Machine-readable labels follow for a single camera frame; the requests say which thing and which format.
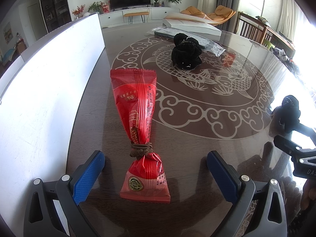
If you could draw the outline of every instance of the orange lounge chair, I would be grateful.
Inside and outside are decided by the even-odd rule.
[[[195,8],[194,6],[187,7],[184,11],[181,11],[180,13],[196,16],[199,18],[207,19],[207,20],[217,21],[216,24],[215,23],[212,24],[213,26],[217,26],[228,21],[232,16],[235,15],[236,12],[223,5],[219,5],[216,8],[215,12],[207,14],[207,15],[204,12],[200,11],[199,9]]]

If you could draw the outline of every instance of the glossy tabletop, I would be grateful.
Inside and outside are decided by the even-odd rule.
[[[154,23],[103,30],[105,50],[84,91],[69,146],[67,173],[94,150],[106,157],[105,168],[87,200],[80,203],[100,236],[210,236],[231,207],[206,167],[217,150],[239,174],[252,180],[278,180],[287,221],[298,213],[305,179],[292,175],[290,157],[273,146],[283,134],[273,110],[291,94],[300,103],[301,123],[316,126],[308,92],[265,47],[223,31],[216,40],[226,51],[201,54],[193,71],[171,66],[173,41],[146,32]],[[119,197],[133,162],[130,141],[119,118],[109,76],[111,68],[157,72],[157,95],[150,140],[160,155],[171,195],[170,204],[140,203]],[[314,148],[294,132],[292,141]],[[236,236],[241,236],[255,203]]]

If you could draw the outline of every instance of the blue gripper pad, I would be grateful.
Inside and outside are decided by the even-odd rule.
[[[99,151],[75,183],[72,197],[77,205],[88,197],[92,186],[104,168],[104,163],[104,154]]]
[[[228,170],[231,171],[229,165],[226,164],[226,162],[216,151],[211,151],[207,155],[207,167],[209,168],[209,171],[212,173],[225,200],[231,202],[234,205],[238,200],[239,191],[237,183],[234,181],[233,177],[228,172]]]

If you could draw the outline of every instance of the plant pot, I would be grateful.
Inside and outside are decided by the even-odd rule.
[[[175,2],[169,2],[169,7],[175,8],[177,6],[177,3]]]

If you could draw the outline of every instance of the hand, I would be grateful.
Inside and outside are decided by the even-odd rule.
[[[303,187],[301,210],[308,208],[310,201],[316,199],[316,181],[307,180]]]

